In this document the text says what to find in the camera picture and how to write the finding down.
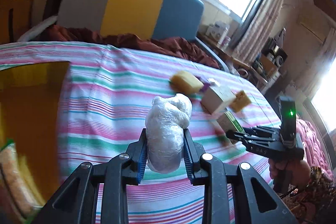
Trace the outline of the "right hand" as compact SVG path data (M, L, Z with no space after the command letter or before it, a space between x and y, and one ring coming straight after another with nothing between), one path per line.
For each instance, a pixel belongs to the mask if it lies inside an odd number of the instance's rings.
M291 160L275 162L272 159L268 159L270 178L275 179L281 170L291 172L291 184L298 189L303 189L309 184L310 180L310 166L304 160Z

